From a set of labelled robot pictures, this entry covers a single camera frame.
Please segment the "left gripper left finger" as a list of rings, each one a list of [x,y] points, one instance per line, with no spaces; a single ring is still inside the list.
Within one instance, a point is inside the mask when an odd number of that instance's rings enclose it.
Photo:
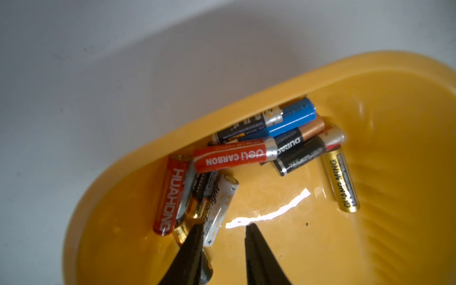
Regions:
[[[184,244],[159,285],[199,285],[203,252],[203,225],[190,230]]]

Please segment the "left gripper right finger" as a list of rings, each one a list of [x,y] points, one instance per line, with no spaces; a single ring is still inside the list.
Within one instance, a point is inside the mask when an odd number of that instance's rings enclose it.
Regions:
[[[246,227],[245,255],[249,285],[290,285],[258,226]]]

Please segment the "black white tip battery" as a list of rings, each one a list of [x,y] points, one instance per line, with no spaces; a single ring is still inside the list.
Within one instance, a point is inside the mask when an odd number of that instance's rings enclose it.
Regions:
[[[313,159],[324,154],[345,141],[344,132],[336,126],[329,127],[323,132],[303,141],[296,137],[280,148],[273,165],[280,176],[286,176]]]

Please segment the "yellow plastic storage box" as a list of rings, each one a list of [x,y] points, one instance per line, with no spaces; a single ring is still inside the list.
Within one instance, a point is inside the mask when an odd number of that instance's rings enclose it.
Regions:
[[[230,170],[240,183],[207,253],[211,284],[247,283],[254,222],[294,285],[456,282],[456,73],[415,53],[357,55],[230,104],[123,157],[88,188],[65,237],[66,285],[156,285],[174,260],[152,230],[172,153],[205,147],[228,125],[307,96],[346,135],[360,201],[342,212],[315,159],[287,176],[271,164]]]

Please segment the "black gold slim battery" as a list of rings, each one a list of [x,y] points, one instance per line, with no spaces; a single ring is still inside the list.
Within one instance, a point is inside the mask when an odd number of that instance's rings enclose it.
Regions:
[[[191,199],[186,209],[189,219],[201,219],[210,200],[220,171],[198,174],[192,184]]]

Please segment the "white alkaline AA battery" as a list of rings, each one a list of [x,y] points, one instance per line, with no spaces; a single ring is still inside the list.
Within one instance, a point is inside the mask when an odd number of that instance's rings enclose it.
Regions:
[[[238,188],[236,178],[226,174],[219,178],[203,219],[203,247],[213,245]]]

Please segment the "red Huahong battery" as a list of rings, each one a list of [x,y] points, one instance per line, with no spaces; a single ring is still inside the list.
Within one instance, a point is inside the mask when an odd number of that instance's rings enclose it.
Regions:
[[[175,227],[190,161],[190,156],[182,154],[172,154],[167,158],[163,189],[153,224],[153,231],[159,236],[171,234]]]

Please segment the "gold Guangming battery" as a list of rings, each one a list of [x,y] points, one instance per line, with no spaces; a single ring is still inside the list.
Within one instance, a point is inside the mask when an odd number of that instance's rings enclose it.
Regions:
[[[323,164],[339,209],[346,213],[359,211],[360,201],[340,144],[323,154]]]

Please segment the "red Deli carbon battery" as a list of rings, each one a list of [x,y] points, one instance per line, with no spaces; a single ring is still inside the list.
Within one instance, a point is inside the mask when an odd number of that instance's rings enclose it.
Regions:
[[[206,147],[193,152],[193,162],[197,173],[264,163],[275,160],[277,157],[278,146],[271,137]]]

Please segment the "black Duracell battery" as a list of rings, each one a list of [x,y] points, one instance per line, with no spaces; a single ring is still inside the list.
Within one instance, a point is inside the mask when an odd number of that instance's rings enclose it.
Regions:
[[[277,156],[283,157],[303,145],[310,138],[321,133],[325,128],[323,118],[317,115],[316,119],[305,125],[292,129],[284,134],[275,137],[277,144]]]

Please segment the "black silver battery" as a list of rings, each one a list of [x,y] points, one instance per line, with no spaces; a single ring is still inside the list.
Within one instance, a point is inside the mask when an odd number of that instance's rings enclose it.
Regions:
[[[212,143],[224,144],[281,122],[283,122],[282,109],[280,107],[271,108],[214,133],[211,136]]]

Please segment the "blue battery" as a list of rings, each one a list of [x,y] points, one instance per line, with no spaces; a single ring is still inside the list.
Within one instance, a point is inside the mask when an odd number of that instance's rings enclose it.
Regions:
[[[249,134],[246,137],[241,137],[239,141],[278,137],[290,130],[310,123],[316,118],[316,107],[308,98],[304,98],[283,108],[283,122]]]

